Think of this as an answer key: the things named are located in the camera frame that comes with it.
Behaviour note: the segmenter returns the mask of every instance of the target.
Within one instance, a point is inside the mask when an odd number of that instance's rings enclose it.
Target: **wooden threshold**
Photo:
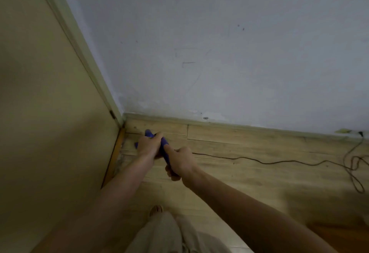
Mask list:
[[[125,135],[125,128],[121,128],[118,137],[116,140],[116,143],[114,145],[113,153],[111,154],[108,169],[106,170],[104,181],[102,188],[108,184],[108,182],[113,178],[114,175],[114,169],[116,167],[116,162],[119,156],[120,149],[122,147],[123,141],[124,141],[124,135]]]

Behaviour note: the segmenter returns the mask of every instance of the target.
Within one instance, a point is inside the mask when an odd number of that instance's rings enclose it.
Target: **floorboard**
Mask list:
[[[249,157],[265,163],[298,160],[314,164],[323,160],[341,163],[354,141],[330,137],[294,136],[276,130],[257,128],[226,128],[175,123],[173,120],[141,120],[128,118],[126,135],[115,173],[136,155],[134,143],[145,129],[162,131],[173,148],[188,146],[199,166],[228,185],[280,210],[301,223],[327,222],[353,225],[367,214],[369,197],[357,194],[342,167],[332,163],[304,166],[299,163],[262,165],[248,159],[218,157]],[[364,143],[355,152],[369,154]],[[247,245],[201,199],[172,182],[164,171],[163,159],[155,161],[138,192],[118,222],[110,251],[122,252],[135,233],[145,224],[150,208],[162,204],[174,214],[185,215],[199,231],[220,238],[234,253],[250,252]],[[369,188],[369,167],[362,165],[355,173]]]

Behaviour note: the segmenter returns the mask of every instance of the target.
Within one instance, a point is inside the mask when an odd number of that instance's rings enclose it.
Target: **black cable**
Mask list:
[[[210,154],[205,154],[205,153],[194,153],[192,152],[192,154],[196,154],[196,155],[206,155],[206,156],[210,156],[210,157],[215,157],[215,158],[221,158],[221,159],[228,159],[228,160],[237,160],[237,159],[248,159],[248,160],[252,160],[252,161],[255,161],[255,162],[258,162],[260,164],[263,164],[263,165],[274,165],[274,164],[279,164],[279,163],[299,163],[299,164],[302,164],[302,165],[306,165],[306,166],[319,166],[321,164],[324,164],[324,163],[331,163],[331,164],[334,164],[334,165],[337,165],[337,166],[340,166],[340,167],[343,167],[345,169],[345,171],[348,173],[348,175],[350,176],[350,180],[355,188],[355,190],[360,193],[360,194],[363,194],[365,193],[365,189],[364,189],[364,186],[362,185],[362,183],[357,179],[356,176],[354,176],[352,174],[353,171],[356,171],[358,170],[359,168],[359,163],[360,161],[364,162],[365,164],[367,164],[369,166],[369,163],[366,162],[364,160],[365,157],[369,157],[369,155],[364,155],[364,156],[352,156],[351,157],[351,164],[350,166],[346,166],[345,164],[345,161],[346,161],[346,157],[352,153],[356,148],[358,148],[363,142],[364,142],[364,134],[362,132],[359,132],[359,134],[362,136],[360,142],[358,144],[356,144],[353,148],[351,148],[343,157],[342,159],[342,162],[343,164],[339,164],[339,163],[335,163],[335,162],[332,162],[332,161],[329,161],[329,160],[324,160],[324,161],[321,161],[319,163],[315,163],[315,164],[309,164],[309,163],[304,163],[304,162],[300,162],[300,161],[297,161],[297,160],[283,160],[283,161],[277,161],[277,162],[270,162],[270,163],[265,163],[265,162],[262,162],[258,159],[254,159],[254,158],[249,158],[249,157],[237,157],[237,158],[229,158],[229,157],[220,157],[220,156],[215,156],[215,155],[210,155]],[[357,162],[356,162],[356,167],[354,167],[354,160],[357,159]],[[357,188],[355,182],[357,182],[359,185],[360,185],[360,189]]]

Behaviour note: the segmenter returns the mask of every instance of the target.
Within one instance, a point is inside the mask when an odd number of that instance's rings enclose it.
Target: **white wall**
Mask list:
[[[67,1],[125,112],[369,129],[369,0]]]

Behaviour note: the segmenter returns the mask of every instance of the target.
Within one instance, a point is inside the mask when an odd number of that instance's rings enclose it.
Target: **blue handle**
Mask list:
[[[149,129],[147,129],[147,130],[145,130],[145,136],[148,136],[149,138],[153,138],[155,135]],[[166,139],[162,138],[161,141],[160,141],[159,152],[163,156],[163,158],[164,158],[166,164],[168,165],[168,167],[170,168],[172,176],[179,176],[172,170],[172,167],[170,166],[169,156],[168,156],[167,153],[165,153],[165,150],[164,150],[164,145],[166,145],[166,144],[169,144],[168,141],[166,141]]]

